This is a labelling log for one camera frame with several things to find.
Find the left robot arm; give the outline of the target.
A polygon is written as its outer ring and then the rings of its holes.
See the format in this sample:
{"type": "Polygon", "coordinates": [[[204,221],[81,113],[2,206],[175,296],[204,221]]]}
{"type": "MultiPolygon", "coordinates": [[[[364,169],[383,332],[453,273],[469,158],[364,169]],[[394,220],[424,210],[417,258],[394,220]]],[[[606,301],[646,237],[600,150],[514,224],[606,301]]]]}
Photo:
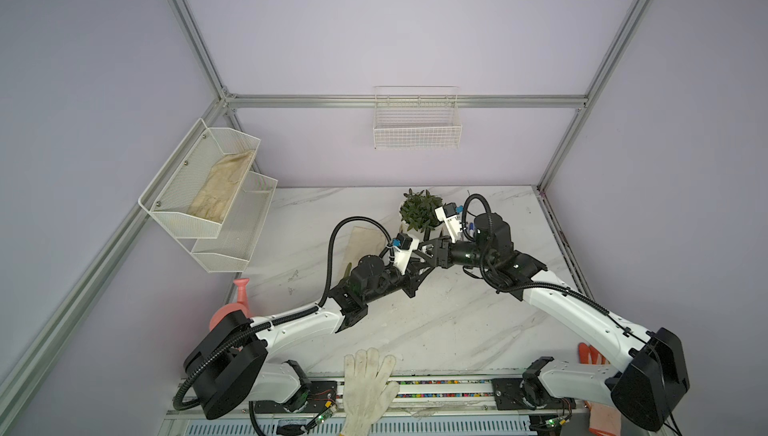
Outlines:
{"type": "Polygon", "coordinates": [[[225,315],[185,360],[186,378],[172,399],[174,409],[200,407],[214,420],[243,402],[283,412],[304,408],[313,383],[285,351],[355,325],[371,301],[397,291],[413,297],[433,269],[421,254],[401,264],[367,255],[320,303],[269,317],[248,318],[242,310],[225,315]]]}

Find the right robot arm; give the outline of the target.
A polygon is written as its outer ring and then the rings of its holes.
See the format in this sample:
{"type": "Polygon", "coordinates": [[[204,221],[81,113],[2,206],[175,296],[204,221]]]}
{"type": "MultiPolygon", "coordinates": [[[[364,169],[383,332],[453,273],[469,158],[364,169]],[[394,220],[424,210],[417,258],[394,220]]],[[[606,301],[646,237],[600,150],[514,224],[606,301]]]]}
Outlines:
{"type": "Polygon", "coordinates": [[[690,388],[681,340],[666,328],[650,331],[577,292],[533,256],[515,249],[509,225],[496,213],[474,220],[474,234],[460,239],[466,217],[453,203],[436,209],[445,237],[420,245],[434,267],[476,268],[495,291],[536,307],[576,333],[608,361],[607,368],[579,369],[542,356],[523,373],[523,402],[542,408],[574,398],[616,408],[647,431],[677,428],[673,410],[690,388]]]}

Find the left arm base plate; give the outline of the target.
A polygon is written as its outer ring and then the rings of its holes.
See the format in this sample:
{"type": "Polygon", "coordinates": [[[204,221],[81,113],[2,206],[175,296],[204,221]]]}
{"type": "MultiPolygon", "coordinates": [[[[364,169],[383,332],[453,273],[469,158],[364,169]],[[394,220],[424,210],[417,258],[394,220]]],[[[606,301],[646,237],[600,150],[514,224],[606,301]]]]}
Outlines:
{"type": "Polygon", "coordinates": [[[315,414],[326,408],[328,402],[335,402],[338,394],[336,381],[311,380],[308,385],[302,385],[286,402],[278,403],[272,400],[256,400],[254,412],[261,414],[315,414]]]}

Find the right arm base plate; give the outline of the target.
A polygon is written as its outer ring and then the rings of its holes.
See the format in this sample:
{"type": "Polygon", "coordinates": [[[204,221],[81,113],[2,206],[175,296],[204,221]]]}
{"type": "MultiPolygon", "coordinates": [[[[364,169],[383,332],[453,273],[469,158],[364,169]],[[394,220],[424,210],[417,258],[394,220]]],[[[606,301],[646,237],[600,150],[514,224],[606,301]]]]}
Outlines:
{"type": "Polygon", "coordinates": [[[533,379],[522,377],[494,378],[491,380],[492,395],[498,410],[544,410],[562,409],[565,412],[574,406],[572,398],[555,398],[533,379]]]}

